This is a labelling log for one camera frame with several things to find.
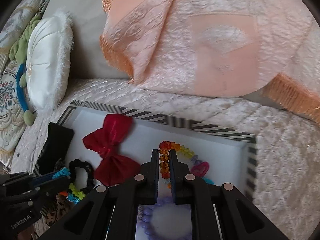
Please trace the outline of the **red velvet bow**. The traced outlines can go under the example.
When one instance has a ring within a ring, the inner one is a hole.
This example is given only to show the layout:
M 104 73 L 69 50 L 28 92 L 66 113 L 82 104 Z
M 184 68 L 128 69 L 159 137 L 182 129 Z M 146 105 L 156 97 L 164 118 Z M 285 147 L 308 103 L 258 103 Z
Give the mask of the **red velvet bow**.
M 82 142 L 88 150 L 102 158 L 94 171 L 94 178 L 105 186 L 122 184 L 140 173 L 140 164 L 120 154 L 121 143 L 133 125 L 133 118 L 122 114 L 108 114 L 102 128 L 86 135 Z

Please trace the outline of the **leopard print bow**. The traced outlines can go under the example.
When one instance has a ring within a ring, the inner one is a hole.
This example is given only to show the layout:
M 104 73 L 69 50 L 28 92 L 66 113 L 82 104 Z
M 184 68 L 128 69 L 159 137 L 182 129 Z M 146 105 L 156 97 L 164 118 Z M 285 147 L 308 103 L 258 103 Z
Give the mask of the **leopard print bow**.
M 71 202 L 61 194 L 57 194 L 55 199 L 50 198 L 49 202 L 41 208 L 41 213 L 46 224 L 51 227 L 58 222 L 72 208 Z

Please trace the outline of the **black hair scrunchie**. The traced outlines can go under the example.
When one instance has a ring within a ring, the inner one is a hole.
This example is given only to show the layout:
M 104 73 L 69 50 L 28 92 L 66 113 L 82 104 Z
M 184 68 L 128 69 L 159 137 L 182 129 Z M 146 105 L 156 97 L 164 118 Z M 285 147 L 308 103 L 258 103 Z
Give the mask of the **black hair scrunchie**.
M 71 185 L 84 186 L 80 189 L 84 194 L 90 193 L 94 186 L 94 168 L 87 161 L 81 161 L 80 159 L 74 159 L 69 163 L 70 182 Z

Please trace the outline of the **black velvet bow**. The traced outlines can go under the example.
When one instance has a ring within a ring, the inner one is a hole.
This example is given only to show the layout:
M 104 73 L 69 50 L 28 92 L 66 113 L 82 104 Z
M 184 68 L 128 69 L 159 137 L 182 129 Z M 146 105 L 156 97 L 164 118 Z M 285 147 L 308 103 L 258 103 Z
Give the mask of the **black velvet bow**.
M 65 157 L 68 152 L 74 132 L 56 123 L 48 125 L 48 136 L 42 151 L 36 162 L 35 173 L 37 175 L 58 171 L 65 165 Z

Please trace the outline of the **black white striped tray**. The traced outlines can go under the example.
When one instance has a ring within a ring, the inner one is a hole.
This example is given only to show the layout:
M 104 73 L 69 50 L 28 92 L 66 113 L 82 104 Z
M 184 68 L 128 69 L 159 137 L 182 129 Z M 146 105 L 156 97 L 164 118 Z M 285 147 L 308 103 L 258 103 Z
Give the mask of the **black white striped tray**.
M 108 114 L 133 118 L 133 125 L 121 143 L 121 155 L 141 166 L 158 150 L 158 196 L 154 205 L 146 206 L 140 238 L 193 239 L 189 204 L 177 205 L 171 194 L 169 153 L 175 150 L 179 162 L 187 164 L 191 174 L 207 184 L 233 184 L 252 202 L 254 189 L 255 136 L 217 125 L 205 125 L 193 120 L 139 111 L 101 103 L 73 101 L 61 115 L 58 124 L 74 132 L 68 153 L 68 164 L 74 159 L 88 159 L 95 169 L 102 158 L 85 148 L 82 139 L 102 128 Z

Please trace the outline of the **floral embroidered pillow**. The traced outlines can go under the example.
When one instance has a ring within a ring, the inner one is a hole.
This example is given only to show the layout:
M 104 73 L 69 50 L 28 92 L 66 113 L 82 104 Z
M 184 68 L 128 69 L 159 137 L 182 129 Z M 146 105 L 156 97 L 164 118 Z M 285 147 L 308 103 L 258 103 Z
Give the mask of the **floral embroidered pillow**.
M 10 61 L 1 77 L 1 163 L 11 168 L 15 148 L 26 124 L 16 93 L 18 65 Z

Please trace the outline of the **beige quilted bedspread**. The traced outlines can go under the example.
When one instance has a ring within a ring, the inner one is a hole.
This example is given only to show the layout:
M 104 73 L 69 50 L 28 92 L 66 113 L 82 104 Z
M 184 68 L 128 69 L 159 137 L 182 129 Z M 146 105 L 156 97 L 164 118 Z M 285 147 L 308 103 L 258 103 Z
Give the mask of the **beige quilted bedspread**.
M 211 99 L 143 90 L 124 80 L 72 80 L 54 111 L 39 114 L 14 152 L 11 171 L 32 172 L 47 138 L 73 100 L 108 103 L 216 124 L 257 136 L 254 204 L 290 239 L 319 223 L 319 126 L 242 98 Z

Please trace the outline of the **round white satin cushion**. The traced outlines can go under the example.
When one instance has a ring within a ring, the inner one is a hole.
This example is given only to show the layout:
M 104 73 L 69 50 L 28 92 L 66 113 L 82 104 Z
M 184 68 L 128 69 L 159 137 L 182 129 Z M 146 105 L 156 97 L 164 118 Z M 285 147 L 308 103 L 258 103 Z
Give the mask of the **round white satin cushion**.
M 63 100 L 70 71 L 72 19 L 57 10 L 31 33 L 27 48 L 26 82 L 31 104 L 38 111 L 55 109 Z

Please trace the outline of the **green blue plush toy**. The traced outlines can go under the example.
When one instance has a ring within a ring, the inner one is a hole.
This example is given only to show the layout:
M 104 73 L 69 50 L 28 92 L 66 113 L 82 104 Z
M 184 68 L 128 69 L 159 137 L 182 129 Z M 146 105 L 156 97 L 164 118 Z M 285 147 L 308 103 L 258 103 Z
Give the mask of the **green blue plush toy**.
M 9 59 L 15 60 L 18 65 L 18 70 L 16 74 L 16 93 L 20 106 L 23 110 L 23 120 L 27 126 L 32 126 L 35 120 L 35 116 L 29 110 L 27 101 L 25 99 L 24 89 L 27 86 L 26 82 L 26 60 L 27 60 L 27 50 L 28 42 L 31 34 L 35 27 L 41 21 L 42 15 L 37 13 L 27 24 L 22 35 L 18 40 L 12 45 L 9 52 Z

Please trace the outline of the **beige bolster pillow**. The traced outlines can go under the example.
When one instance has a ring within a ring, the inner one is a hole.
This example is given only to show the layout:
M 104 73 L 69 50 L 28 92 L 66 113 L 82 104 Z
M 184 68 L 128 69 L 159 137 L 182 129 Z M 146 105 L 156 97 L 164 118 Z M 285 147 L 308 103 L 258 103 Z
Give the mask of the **beige bolster pillow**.
M 23 0 L 1 31 L 1 54 L 7 54 L 27 24 L 39 10 L 43 0 Z

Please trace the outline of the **peach fringed blanket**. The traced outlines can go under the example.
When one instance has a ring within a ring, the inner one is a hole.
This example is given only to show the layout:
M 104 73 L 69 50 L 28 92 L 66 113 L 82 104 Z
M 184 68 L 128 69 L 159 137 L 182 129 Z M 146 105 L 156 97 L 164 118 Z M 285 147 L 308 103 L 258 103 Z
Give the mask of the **peach fringed blanket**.
M 212 98 L 260 90 L 319 122 L 319 23 L 302 0 L 101 2 L 101 50 L 132 84 Z

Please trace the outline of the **grey large pillow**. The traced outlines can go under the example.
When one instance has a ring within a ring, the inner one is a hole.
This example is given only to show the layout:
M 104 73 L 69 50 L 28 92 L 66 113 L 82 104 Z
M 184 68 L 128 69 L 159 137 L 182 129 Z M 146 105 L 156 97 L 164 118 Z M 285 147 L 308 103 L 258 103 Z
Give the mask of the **grey large pillow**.
M 72 19 L 73 49 L 70 55 L 70 77 L 80 79 L 128 79 L 110 67 L 100 48 L 99 37 L 107 15 L 101 0 L 50 0 L 44 18 L 62 9 Z

